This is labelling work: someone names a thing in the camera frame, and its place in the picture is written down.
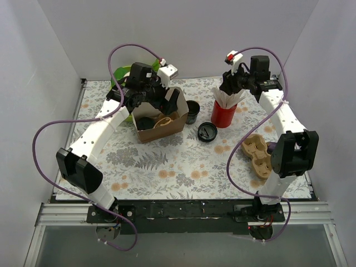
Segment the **separated cardboard cup carrier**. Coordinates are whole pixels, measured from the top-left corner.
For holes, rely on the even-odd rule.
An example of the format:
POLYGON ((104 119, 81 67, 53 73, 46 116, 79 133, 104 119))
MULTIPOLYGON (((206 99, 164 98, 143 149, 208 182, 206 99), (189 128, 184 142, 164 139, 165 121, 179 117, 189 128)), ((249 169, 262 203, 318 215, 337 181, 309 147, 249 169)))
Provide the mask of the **separated cardboard cup carrier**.
POLYGON ((163 113, 161 113, 157 117, 154 118, 154 120, 156 122, 154 128, 166 126, 166 125, 172 123, 177 118, 179 118, 179 114, 177 112, 173 112, 170 115, 164 115, 163 113))

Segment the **brown paper takeout bag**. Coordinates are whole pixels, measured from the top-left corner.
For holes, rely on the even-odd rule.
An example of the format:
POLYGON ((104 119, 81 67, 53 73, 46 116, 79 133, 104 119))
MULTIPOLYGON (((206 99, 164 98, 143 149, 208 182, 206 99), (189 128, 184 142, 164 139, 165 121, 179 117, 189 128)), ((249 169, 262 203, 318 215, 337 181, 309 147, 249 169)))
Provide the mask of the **brown paper takeout bag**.
POLYGON ((182 89, 179 87, 170 88, 166 98, 169 99, 176 91, 179 91, 177 111, 170 115, 164 115, 159 110, 153 108, 149 103, 142 103, 131 113, 138 138, 142 143, 167 137, 183 130, 186 124, 189 108, 182 89), (153 120, 152 127, 144 130, 142 118, 149 118, 149 121, 153 120))

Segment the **black coffee cups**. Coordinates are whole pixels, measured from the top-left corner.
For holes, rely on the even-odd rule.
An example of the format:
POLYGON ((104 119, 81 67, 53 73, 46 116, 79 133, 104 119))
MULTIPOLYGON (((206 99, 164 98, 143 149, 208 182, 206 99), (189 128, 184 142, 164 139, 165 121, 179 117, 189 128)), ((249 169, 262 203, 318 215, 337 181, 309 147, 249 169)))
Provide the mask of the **black coffee cups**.
POLYGON ((197 115, 200 112, 200 105, 193 100, 188 100, 186 101, 187 106, 188 106, 188 114, 187 114, 187 119, 186 119, 186 124, 187 125, 192 125, 196 122, 197 115))

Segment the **black coffee cup lid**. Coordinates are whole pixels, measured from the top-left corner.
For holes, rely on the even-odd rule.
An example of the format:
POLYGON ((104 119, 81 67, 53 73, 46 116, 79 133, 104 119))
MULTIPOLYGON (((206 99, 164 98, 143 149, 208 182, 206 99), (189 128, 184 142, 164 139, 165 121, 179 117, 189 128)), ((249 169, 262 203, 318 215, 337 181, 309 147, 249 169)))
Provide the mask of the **black coffee cup lid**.
POLYGON ((197 137, 202 142, 211 142, 217 136, 217 128, 211 122, 203 122, 197 130, 197 137))

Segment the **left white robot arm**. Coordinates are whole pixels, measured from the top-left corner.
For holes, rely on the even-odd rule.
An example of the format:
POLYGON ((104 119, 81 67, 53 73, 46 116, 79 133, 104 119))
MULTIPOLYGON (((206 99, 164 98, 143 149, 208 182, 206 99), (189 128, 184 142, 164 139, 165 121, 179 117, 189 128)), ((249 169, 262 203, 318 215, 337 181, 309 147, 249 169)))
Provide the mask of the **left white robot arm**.
POLYGON ((163 65, 154 71, 150 65, 134 63, 129 75, 110 89, 95 121, 69 148, 56 153, 62 177, 80 189, 90 202, 101 206, 99 216, 105 222, 117 219, 118 208, 102 183, 102 172, 95 167, 97 158, 116 128, 142 103, 149 103, 164 115, 177 111, 179 91, 173 90, 170 98, 166 98, 170 82, 177 74, 173 65, 163 65))

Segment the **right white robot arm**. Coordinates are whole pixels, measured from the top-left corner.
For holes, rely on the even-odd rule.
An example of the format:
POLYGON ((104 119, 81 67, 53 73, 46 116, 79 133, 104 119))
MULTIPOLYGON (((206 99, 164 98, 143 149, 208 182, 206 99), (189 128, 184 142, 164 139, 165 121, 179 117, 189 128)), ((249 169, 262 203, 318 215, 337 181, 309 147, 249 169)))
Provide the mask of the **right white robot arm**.
POLYGON ((286 101, 287 86, 271 78, 269 57, 252 56, 248 68, 244 68, 241 58, 235 51, 226 56, 231 70, 223 73, 219 89, 229 96, 248 90, 268 113, 267 118, 276 127, 279 139, 267 149, 271 156, 271 175, 253 194, 252 204, 235 205, 231 216, 237 222, 284 221, 282 197, 297 177, 313 167, 319 136, 316 131, 307 130, 294 115, 286 101))

